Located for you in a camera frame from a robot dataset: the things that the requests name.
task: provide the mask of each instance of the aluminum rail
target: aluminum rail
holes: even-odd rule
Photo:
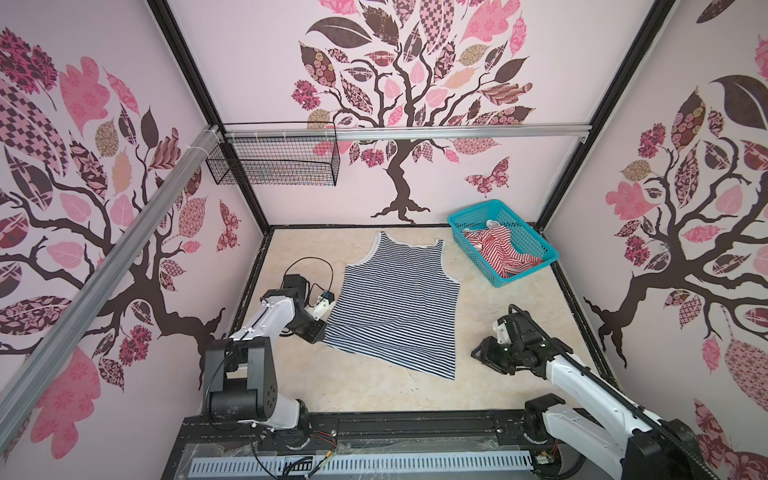
[[[294,128],[288,130],[234,130],[227,138],[275,138],[317,137],[328,135],[330,129]],[[337,128],[339,141],[408,140],[411,138],[484,138],[484,137],[587,137],[592,128],[589,124],[527,124],[527,125],[467,125],[462,127],[386,127],[386,128]]]
[[[209,125],[197,135],[163,185],[0,393],[0,450],[13,439],[40,396],[59,374],[195,170],[219,144],[217,132],[216,127]]]

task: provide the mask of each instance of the plastic basket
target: plastic basket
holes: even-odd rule
[[[496,220],[500,224],[508,227],[511,231],[512,246],[520,253],[529,253],[543,259],[537,266],[518,273],[509,278],[502,278],[491,265],[480,255],[471,243],[464,237],[462,230],[481,230],[486,228],[487,220]],[[499,288],[514,280],[519,280],[526,275],[530,275],[536,270],[540,270],[550,263],[556,261],[560,254],[550,245],[547,240],[535,232],[526,222],[523,221],[511,208],[507,207],[500,200],[488,200],[481,204],[472,205],[469,208],[460,210],[448,217],[448,223],[453,230],[453,240],[464,250],[470,260],[485,275],[485,278],[491,282],[491,285]]]

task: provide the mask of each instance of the floor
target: floor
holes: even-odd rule
[[[246,314],[258,310],[259,297],[279,288],[286,268],[301,257],[313,256],[333,265],[331,290],[338,296],[347,263],[360,261],[382,229],[332,228],[276,230]],[[550,268],[494,288],[454,242],[451,229],[385,228],[392,238],[413,245],[444,239],[446,273],[461,282],[456,308],[455,380],[395,366],[380,359],[341,352],[324,343],[310,345],[292,336],[273,345],[278,389],[302,399],[311,412],[376,412],[412,410],[521,409],[525,401],[553,392],[575,402],[560,389],[529,372],[503,376],[470,356],[491,324],[515,303],[551,336],[558,337],[590,367],[594,364]],[[329,268],[318,260],[303,260],[291,269],[311,283],[325,287]],[[313,292],[314,303],[318,289]]]

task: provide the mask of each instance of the black wire basket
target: black wire basket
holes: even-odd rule
[[[336,186],[340,159],[333,122],[252,124],[269,127],[253,134],[227,134],[226,143],[219,144],[208,155],[208,169],[217,184],[245,181],[253,185]],[[306,124],[308,129],[291,131],[287,128],[289,124]]]

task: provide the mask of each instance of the cable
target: cable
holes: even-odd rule
[[[687,458],[688,461],[695,464],[696,467],[699,468],[699,470],[702,471],[707,477],[709,477],[711,480],[720,480],[720,477],[718,477],[715,472],[712,471],[709,466],[704,463],[704,460],[701,459],[699,455],[697,455],[695,452],[691,451],[685,444],[683,444],[678,437],[676,437],[672,432],[666,429],[663,425],[660,423],[657,423],[654,421],[651,417],[648,415],[645,415],[643,413],[643,409],[636,407],[632,404],[632,402],[628,401],[624,398],[623,395],[618,393],[616,390],[614,390],[611,386],[609,386],[602,378],[596,376],[593,374],[589,367],[581,365],[579,362],[574,360],[572,356],[568,354],[559,344],[554,342],[552,340],[552,337],[550,337],[539,325],[536,323],[532,318],[531,315],[521,309],[519,306],[515,305],[514,303],[509,304],[509,313],[512,314],[512,309],[515,309],[523,315],[530,323],[533,325],[533,327],[541,334],[542,337],[544,337],[547,342],[558,352],[558,355],[562,356],[568,363],[570,363],[576,370],[578,370],[582,375],[587,376],[590,380],[597,383],[603,390],[605,390],[608,395],[612,396],[614,399],[616,399],[617,402],[619,402],[624,408],[632,412],[632,415],[638,417],[643,423],[648,425],[651,430],[656,432],[659,436],[667,440],[669,443],[672,444],[672,446],[678,450],[680,450]]]

